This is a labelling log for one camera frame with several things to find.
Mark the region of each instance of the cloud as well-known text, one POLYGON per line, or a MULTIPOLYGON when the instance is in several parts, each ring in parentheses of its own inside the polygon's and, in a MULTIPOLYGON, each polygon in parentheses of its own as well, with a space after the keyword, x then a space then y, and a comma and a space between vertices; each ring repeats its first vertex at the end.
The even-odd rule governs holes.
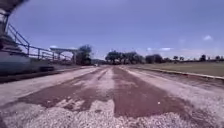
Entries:
POLYGON ((147 51, 152 51, 152 48, 147 48, 147 51))
POLYGON ((51 45, 50 48, 57 48, 58 46, 56 45, 51 45))
POLYGON ((211 41, 211 40, 213 40, 213 38, 210 35, 207 35, 207 36, 203 37, 203 40, 204 41, 211 41))
POLYGON ((170 51, 172 48, 160 48, 160 51, 170 51))

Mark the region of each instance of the asphalt road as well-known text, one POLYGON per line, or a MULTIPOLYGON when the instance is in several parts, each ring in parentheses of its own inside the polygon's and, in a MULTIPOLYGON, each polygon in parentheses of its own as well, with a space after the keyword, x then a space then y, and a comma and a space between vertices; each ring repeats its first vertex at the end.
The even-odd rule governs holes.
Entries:
POLYGON ((0 84, 0 128, 222 128, 221 85, 125 67, 0 84))

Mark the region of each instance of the railing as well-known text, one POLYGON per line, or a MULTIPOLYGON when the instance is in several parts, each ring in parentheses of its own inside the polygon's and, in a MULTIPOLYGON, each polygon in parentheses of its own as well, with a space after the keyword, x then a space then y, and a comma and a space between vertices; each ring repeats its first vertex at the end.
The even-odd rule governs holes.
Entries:
POLYGON ((17 44, 25 53, 25 55, 28 57, 36 58, 38 60, 50 60, 50 61, 72 60, 72 57, 65 56, 63 54, 57 54, 47 49, 31 46, 30 43, 11 24, 7 25, 6 33, 12 38, 15 44, 17 44))

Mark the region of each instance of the dirt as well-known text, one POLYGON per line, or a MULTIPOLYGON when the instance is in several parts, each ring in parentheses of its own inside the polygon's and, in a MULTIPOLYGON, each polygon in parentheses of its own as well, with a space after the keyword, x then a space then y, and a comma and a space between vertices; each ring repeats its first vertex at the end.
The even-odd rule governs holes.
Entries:
POLYGON ((207 114, 202 110, 196 110, 189 102, 171 98, 166 91, 149 85, 125 70, 119 68, 113 70, 116 83, 113 97, 116 117, 150 117, 174 112, 179 114, 182 119, 198 126, 212 127, 209 122, 202 120, 202 117, 197 117, 203 115, 205 118, 207 114), (186 111, 186 107, 193 109, 194 117, 186 111))
POLYGON ((47 108, 53 107, 63 99, 68 100, 68 97, 71 97, 74 93, 76 93, 78 90, 80 90, 83 87, 82 86, 83 84, 72 86, 73 84, 78 83, 80 81, 87 81, 94 74, 96 74, 102 70, 103 69, 100 69, 100 70, 94 71, 92 73, 74 78, 72 80, 65 81, 59 85, 55 85, 52 87, 42 89, 42 90, 32 93, 28 96, 21 97, 18 99, 18 102, 39 104, 39 105, 42 105, 47 108))
POLYGON ((73 100, 74 102, 84 101, 78 109, 73 108, 74 102, 68 103, 63 107, 69 111, 81 112, 89 110, 95 101, 107 102, 112 99, 115 105, 114 116, 117 118, 151 117, 173 112, 179 114, 183 120, 190 121, 197 124, 197 126, 212 127, 209 122, 201 119, 207 116, 202 110, 195 109, 189 102, 180 98, 170 97, 170 94, 166 91, 150 85, 118 67, 112 68, 114 75, 111 79, 114 80, 114 88, 107 91, 106 94, 100 93, 97 89, 97 84, 104 78, 103 76, 106 75, 107 71, 107 69, 102 68, 59 85, 45 88, 19 98, 17 102, 38 104, 51 108, 64 99, 66 99, 67 102, 69 100, 73 100), (84 84, 93 79, 96 79, 96 81, 93 81, 91 85, 85 88, 84 84), (193 116, 189 114, 186 107, 193 110, 193 116))

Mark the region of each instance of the track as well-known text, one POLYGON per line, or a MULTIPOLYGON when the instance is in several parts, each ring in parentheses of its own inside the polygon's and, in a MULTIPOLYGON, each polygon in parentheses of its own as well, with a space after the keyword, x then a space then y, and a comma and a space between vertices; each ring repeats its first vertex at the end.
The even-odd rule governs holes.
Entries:
POLYGON ((101 67, 2 84, 0 128, 223 127, 224 90, 182 81, 101 67))

